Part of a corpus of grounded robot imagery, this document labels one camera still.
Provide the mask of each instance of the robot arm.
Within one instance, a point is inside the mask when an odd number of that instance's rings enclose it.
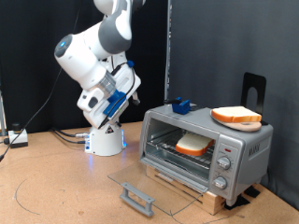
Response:
[[[94,0],[107,17],[88,30],[67,35],[57,45],[54,55],[65,72],[83,89],[78,107],[94,128],[110,121],[118,122],[128,106],[128,98],[140,85],[140,78],[127,64],[125,51],[132,42],[132,10],[145,0]],[[119,66],[111,75],[113,66]]]

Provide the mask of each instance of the wooden block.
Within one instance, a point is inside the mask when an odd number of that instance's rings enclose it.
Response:
[[[147,176],[190,201],[194,201],[202,194],[194,204],[211,215],[217,214],[224,206],[225,199],[221,196],[217,196],[209,191],[202,193],[196,189],[192,189],[186,184],[164,175],[150,166],[147,166]]]

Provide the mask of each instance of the black curtain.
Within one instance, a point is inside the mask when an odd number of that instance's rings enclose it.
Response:
[[[266,77],[263,120],[274,134],[263,184],[298,209],[299,2],[172,3],[169,98],[240,105],[244,74]]]
[[[1,1],[0,78],[7,127],[23,126],[44,104],[59,73],[56,44],[66,35],[82,32],[103,19],[93,0]],[[164,99],[167,1],[148,1],[132,17],[133,43],[127,51],[141,78],[137,89],[141,104],[130,105],[121,122],[143,119],[144,113]],[[33,119],[28,133],[88,127],[77,108],[79,84],[64,71],[45,108]]]

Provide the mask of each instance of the table surface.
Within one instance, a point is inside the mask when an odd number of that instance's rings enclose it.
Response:
[[[153,207],[146,217],[126,204],[107,176],[139,160],[142,122],[123,124],[127,148],[112,157],[84,152],[53,133],[28,135],[29,147],[11,149],[0,163],[1,223],[299,223],[296,209],[261,185],[250,204],[212,216],[191,204],[169,216]],[[68,130],[78,133],[88,129]],[[0,145],[3,153],[6,146]]]

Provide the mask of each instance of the bread slice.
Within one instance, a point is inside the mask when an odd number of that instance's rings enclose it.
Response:
[[[211,116],[222,122],[241,123],[259,122],[262,116],[246,109],[244,106],[228,106],[211,110]]]
[[[176,151],[191,156],[202,156],[213,144],[214,140],[211,138],[186,133],[176,144]]]

